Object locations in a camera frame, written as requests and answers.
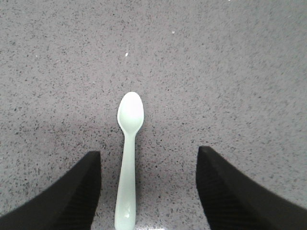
plastic spoon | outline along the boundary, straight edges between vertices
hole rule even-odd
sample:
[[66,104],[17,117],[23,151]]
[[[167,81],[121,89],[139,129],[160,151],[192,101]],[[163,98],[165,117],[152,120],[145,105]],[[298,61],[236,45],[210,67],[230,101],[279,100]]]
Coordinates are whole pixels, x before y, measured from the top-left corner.
[[115,207],[115,229],[133,230],[136,216],[135,136],[144,121],[144,109],[136,92],[127,93],[120,102],[117,120],[125,136]]

black rubber pad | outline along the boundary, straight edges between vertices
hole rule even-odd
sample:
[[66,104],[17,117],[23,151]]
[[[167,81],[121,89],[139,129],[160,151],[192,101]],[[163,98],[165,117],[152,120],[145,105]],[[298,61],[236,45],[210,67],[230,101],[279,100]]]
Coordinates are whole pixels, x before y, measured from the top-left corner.
[[307,230],[307,211],[258,185],[210,147],[200,147],[196,184],[212,230]]
[[100,152],[92,151],[46,191],[0,218],[0,229],[89,230],[100,190]]

granite countertop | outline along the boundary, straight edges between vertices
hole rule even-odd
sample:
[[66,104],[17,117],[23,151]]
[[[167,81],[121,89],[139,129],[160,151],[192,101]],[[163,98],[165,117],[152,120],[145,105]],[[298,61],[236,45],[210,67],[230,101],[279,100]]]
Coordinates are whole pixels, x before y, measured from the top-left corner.
[[0,214],[100,150],[92,229],[114,229],[119,102],[142,98],[137,230],[209,229],[198,146],[307,207],[307,2],[0,3]]

spoon handle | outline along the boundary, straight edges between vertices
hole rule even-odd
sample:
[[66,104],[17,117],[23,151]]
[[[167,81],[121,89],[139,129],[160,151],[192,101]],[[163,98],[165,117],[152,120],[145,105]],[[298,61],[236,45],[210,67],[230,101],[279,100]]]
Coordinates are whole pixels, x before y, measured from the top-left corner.
[[115,207],[115,229],[134,230],[136,216],[135,197],[135,136],[125,135],[118,193]]

white spoon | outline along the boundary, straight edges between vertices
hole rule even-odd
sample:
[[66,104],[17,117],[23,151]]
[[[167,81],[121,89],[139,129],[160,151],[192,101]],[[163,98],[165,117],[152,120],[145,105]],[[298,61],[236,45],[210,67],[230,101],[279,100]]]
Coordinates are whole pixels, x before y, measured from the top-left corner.
[[115,207],[115,229],[134,230],[135,197],[135,136],[144,121],[144,109],[136,92],[127,93],[120,102],[117,120],[125,136],[124,154],[120,170]]

